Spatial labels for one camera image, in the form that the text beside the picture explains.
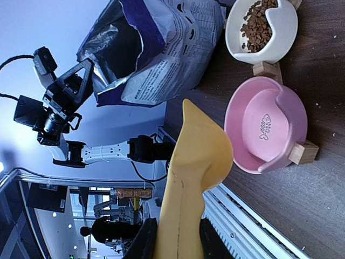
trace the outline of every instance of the yellow plastic object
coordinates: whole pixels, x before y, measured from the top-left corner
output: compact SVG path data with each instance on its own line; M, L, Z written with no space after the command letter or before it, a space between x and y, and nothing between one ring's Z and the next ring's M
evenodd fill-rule
M232 167L224 131L191 101L183 102L184 123L172 154L158 225L155 259L203 258L199 224L202 193L220 184Z
M138 197L135 197L134 199L134 211L136 212L139 208L140 208L140 198Z

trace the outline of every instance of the fish bone logo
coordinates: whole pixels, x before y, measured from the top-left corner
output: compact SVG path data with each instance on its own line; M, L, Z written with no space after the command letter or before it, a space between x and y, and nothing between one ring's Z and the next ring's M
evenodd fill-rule
M262 134L259 136L260 139L269 140L268 134L271 131L271 124L271 117L268 115L268 113L266 113L263 119L261 120L260 130Z

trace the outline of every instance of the robotic arm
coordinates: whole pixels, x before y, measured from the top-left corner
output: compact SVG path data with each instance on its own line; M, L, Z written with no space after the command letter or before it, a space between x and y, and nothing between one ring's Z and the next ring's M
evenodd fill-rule
M77 130L82 119L77 109L93 93L93 63L85 59L61 77L54 74L57 68L49 49L42 47L34 53L37 76L46 88L44 103L20 96L14 121L30 126L38 132L37 140L48 146L53 163L61 166L84 168L86 165L110 160L128 160L153 163L155 160L170 160L174 144L154 143L153 139L141 135L123 143L89 147L85 143L66 141L63 133ZM85 70L80 77L77 72ZM75 127L71 122L77 118Z

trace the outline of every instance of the person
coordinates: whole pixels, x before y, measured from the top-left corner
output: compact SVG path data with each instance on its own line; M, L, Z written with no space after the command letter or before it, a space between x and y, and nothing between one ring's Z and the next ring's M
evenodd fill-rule
M92 228L81 227L80 234L82 236L92 234L97 242L105 244L106 239L111 242L120 238L124 240L135 238L141 228L139 224L132 225L124 222L109 222L107 221L108 218L108 216L104 216L95 220Z

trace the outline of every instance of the black jacket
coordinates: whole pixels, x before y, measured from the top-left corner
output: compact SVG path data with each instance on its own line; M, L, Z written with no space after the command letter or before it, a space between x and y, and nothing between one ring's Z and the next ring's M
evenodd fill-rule
M123 222L109 222L108 217L102 217L95 220L92 225L92 235L97 242L105 244L106 239L109 241L119 240L120 238L135 238L139 232L141 225L131 225Z

